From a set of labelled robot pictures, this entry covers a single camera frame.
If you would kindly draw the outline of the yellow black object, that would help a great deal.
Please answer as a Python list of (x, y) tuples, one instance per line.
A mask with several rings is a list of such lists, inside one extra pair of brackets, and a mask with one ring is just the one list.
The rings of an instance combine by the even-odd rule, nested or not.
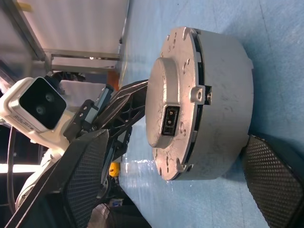
[(112, 162), (109, 167), (109, 175), (113, 178), (118, 177), (120, 172), (120, 163)]

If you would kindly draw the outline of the aluminium profile frame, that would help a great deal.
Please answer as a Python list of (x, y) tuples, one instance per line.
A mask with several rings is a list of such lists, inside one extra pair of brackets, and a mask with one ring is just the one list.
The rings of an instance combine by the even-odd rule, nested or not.
[(114, 68), (117, 53), (44, 49), (18, 0), (0, 0), (0, 67), (17, 74), (51, 68), (57, 71), (96, 72)]

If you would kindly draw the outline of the grey round motor lid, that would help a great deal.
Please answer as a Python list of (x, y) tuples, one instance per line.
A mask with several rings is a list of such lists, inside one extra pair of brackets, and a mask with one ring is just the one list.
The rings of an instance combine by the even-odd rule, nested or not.
[(189, 171), (205, 102), (198, 30), (179, 27), (165, 39), (148, 80), (146, 135), (158, 174), (166, 181)]

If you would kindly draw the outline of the grey motor housing copper windings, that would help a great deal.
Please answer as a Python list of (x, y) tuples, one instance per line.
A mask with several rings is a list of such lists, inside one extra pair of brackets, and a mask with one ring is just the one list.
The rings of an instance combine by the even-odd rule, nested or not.
[(181, 180), (212, 180), (226, 173), (248, 142), (253, 111), (253, 64), (234, 37), (200, 30), (204, 85), (196, 141)]

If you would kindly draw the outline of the blue table mat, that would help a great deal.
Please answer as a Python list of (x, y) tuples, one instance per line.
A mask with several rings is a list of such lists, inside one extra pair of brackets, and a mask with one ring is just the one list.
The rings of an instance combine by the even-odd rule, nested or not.
[[(170, 30), (187, 26), (227, 34), (254, 65), (250, 130), (287, 142), (304, 156), (304, 0), (131, 0), (120, 85), (148, 78)], [(268, 228), (240, 161), (223, 177), (164, 181), (133, 126), (120, 183), (152, 228)]]

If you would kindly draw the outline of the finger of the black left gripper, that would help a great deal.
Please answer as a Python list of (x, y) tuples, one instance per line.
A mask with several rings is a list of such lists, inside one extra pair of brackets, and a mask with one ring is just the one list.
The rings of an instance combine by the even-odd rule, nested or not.
[(86, 228), (101, 187), (108, 138), (101, 129), (73, 140), (5, 228)]
[(242, 153), (249, 192), (270, 228), (304, 228), (304, 156), (272, 136), (251, 135)]

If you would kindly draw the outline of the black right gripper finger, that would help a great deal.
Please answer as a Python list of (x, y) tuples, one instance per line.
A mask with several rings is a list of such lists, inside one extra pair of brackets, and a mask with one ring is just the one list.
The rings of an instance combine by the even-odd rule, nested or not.
[(94, 126), (107, 129), (110, 138), (121, 135), (144, 117), (147, 87), (148, 80), (123, 86), (94, 120)]
[(128, 143), (132, 134), (132, 127), (129, 127), (116, 138), (109, 139), (105, 157), (105, 165), (110, 165), (127, 152)]

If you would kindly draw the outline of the white panel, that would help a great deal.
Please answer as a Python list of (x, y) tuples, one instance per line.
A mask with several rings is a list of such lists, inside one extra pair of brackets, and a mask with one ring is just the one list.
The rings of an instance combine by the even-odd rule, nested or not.
[(44, 49), (117, 53), (129, 0), (18, 0)]

